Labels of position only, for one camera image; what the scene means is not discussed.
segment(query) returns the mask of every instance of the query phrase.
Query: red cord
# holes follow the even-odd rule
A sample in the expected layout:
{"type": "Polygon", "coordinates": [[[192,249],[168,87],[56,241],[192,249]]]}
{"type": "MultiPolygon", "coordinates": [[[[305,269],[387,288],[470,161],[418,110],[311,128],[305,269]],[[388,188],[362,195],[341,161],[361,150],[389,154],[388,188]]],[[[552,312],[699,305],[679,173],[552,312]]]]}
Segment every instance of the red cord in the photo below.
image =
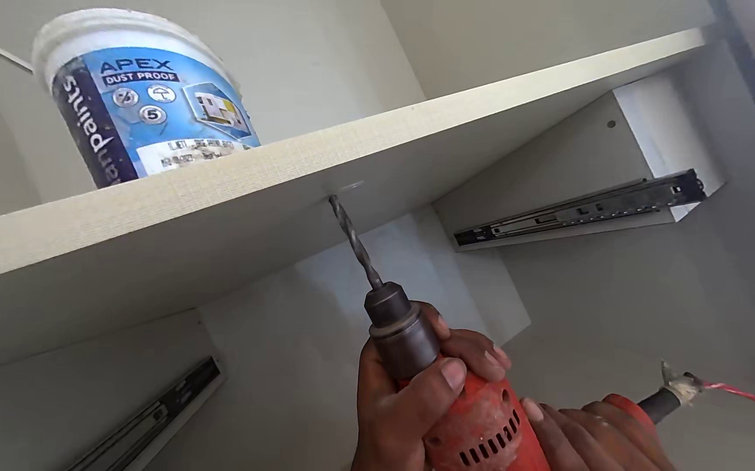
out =
{"type": "Polygon", "coordinates": [[[740,397],[746,397],[750,401],[755,401],[755,395],[754,394],[750,394],[748,392],[741,391],[740,389],[738,389],[735,386],[729,386],[728,384],[724,384],[724,383],[710,383],[708,381],[704,381],[703,384],[706,387],[706,389],[719,389],[721,391],[731,392],[732,394],[735,394],[735,395],[740,396],[740,397]]]}

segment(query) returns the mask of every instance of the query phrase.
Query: finger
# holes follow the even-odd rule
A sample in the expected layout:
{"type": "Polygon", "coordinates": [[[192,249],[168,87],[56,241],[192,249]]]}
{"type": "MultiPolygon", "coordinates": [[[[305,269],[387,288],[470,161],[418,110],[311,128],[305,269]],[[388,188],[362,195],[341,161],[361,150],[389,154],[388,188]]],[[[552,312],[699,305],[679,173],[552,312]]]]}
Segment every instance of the finger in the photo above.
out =
{"type": "Polygon", "coordinates": [[[467,373],[457,358],[442,358],[418,373],[388,406],[388,430],[401,440],[421,440],[453,405],[467,373]]]}
{"type": "Polygon", "coordinates": [[[508,358],[508,355],[506,354],[505,350],[494,345],[494,353],[497,354],[498,360],[502,364],[503,368],[505,369],[511,368],[511,358],[508,358]]]}
{"type": "Polygon", "coordinates": [[[430,322],[433,326],[435,336],[442,342],[450,338],[450,327],[447,326],[445,318],[441,316],[438,309],[436,309],[430,303],[424,303],[421,301],[413,301],[421,309],[421,314],[430,322]]]}
{"type": "Polygon", "coordinates": [[[623,469],[659,471],[627,438],[602,417],[577,409],[563,409],[561,414],[578,423],[623,469]]]}
{"type": "Polygon", "coordinates": [[[441,343],[446,356],[462,358],[477,376],[497,382],[506,377],[506,369],[494,351],[494,343],[488,337],[472,330],[453,330],[450,338],[441,343]]]}
{"type": "Polygon", "coordinates": [[[383,368],[383,362],[370,338],[360,352],[360,372],[357,374],[357,411],[372,410],[372,405],[398,392],[395,381],[383,368]]]}
{"type": "Polygon", "coordinates": [[[607,402],[592,402],[584,406],[582,410],[602,417],[615,430],[624,435],[627,441],[633,444],[657,468],[663,471],[675,469],[665,455],[659,439],[645,430],[642,424],[637,422],[629,413],[607,402]]]}
{"type": "Polygon", "coordinates": [[[592,471],[623,471],[623,468],[602,449],[599,442],[578,422],[571,420],[568,416],[546,404],[540,404],[540,407],[558,424],[558,427],[569,440],[569,444],[581,456],[588,468],[592,471]]]}
{"type": "Polygon", "coordinates": [[[551,471],[589,471],[558,424],[540,409],[537,402],[523,399],[520,403],[543,448],[551,471]]]}

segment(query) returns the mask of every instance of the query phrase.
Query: white laminated shelf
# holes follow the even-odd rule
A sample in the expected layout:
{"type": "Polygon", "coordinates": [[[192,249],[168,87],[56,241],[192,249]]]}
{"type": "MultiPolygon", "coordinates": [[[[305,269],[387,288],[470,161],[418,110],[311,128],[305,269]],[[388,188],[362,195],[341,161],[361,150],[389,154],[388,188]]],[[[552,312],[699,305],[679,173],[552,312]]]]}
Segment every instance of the white laminated shelf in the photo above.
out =
{"type": "Polygon", "coordinates": [[[707,42],[690,29],[0,216],[0,363],[204,304],[429,204],[602,94],[707,42]]]}

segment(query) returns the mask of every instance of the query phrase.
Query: electric drill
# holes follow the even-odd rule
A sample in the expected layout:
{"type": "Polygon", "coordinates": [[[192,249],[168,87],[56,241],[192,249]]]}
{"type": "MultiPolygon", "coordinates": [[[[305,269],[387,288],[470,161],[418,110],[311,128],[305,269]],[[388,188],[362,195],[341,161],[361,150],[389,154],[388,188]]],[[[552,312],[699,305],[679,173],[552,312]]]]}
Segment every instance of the electric drill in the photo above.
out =
{"type": "MultiPolygon", "coordinates": [[[[404,289],[381,280],[339,198],[332,195],[328,200],[372,285],[364,303],[372,320],[369,335],[387,372],[400,385],[406,385],[439,358],[439,340],[404,289]]],[[[655,423],[703,389],[693,375],[673,375],[665,364],[663,379],[665,385],[638,405],[618,395],[607,396],[604,401],[630,413],[655,433],[655,423]]],[[[472,371],[468,371],[465,389],[453,406],[425,436],[425,449],[436,471],[549,471],[541,445],[508,380],[489,383],[472,371]]]]}

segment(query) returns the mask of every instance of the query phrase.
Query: white bucket lid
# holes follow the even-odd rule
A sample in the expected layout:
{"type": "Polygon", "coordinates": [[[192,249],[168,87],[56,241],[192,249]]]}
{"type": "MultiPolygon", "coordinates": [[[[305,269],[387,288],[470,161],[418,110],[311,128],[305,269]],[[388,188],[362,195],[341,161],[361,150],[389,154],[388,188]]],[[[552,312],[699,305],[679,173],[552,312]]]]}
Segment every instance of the white bucket lid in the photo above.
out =
{"type": "Polygon", "coordinates": [[[220,65],[221,69],[225,69],[224,61],[212,49],[208,48],[200,38],[164,17],[121,8],[89,8],[56,17],[41,27],[37,36],[34,37],[32,67],[40,85],[48,90],[48,78],[45,76],[46,63],[52,52],[61,44],[82,34],[113,29],[167,34],[190,44],[209,59],[212,59],[215,64],[220,65]]]}

